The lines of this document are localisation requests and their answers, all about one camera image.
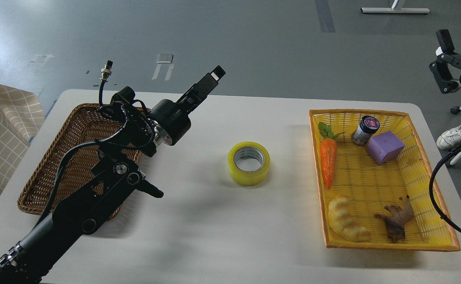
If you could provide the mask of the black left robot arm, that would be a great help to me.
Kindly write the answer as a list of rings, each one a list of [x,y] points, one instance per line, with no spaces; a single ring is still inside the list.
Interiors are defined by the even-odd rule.
[[[112,61],[102,69],[97,111],[120,127],[102,140],[78,144],[62,157],[55,184],[39,220],[21,241],[0,257],[0,284],[39,284],[82,235],[95,233],[135,190],[155,198],[164,193],[149,183],[136,162],[123,150],[138,150],[148,157],[160,144],[173,146],[189,130],[189,114],[218,86],[225,70],[217,66],[193,84],[176,102],[162,99],[153,108],[141,102],[126,86],[103,104],[103,87],[111,75]],[[93,178],[52,209],[65,169],[80,150],[97,146]]]

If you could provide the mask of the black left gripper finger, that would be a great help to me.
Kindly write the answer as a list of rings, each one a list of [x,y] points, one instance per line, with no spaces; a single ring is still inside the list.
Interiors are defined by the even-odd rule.
[[[225,75],[225,70],[216,66],[211,72],[204,75],[193,84],[176,102],[180,110],[189,114],[207,99],[207,96],[218,86],[219,80]]]

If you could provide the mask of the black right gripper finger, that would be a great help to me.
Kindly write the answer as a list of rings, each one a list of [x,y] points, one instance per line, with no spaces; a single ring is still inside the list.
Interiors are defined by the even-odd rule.
[[[436,36],[440,50],[436,52],[435,61],[429,65],[430,71],[442,94],[456,92],[461,87],[461,75],[458,80],[454,79],[449,66],[461,70],[461,54],[455,52],[449,30],[438,30]]]

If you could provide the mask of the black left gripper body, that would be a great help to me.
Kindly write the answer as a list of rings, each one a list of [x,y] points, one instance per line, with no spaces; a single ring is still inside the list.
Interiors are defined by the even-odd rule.
[[[165,143],[174,146],[191,127],[190,111],[191,106],[187,102],[162,99],[151,108],[148,116],[165,131],[168,137]]]

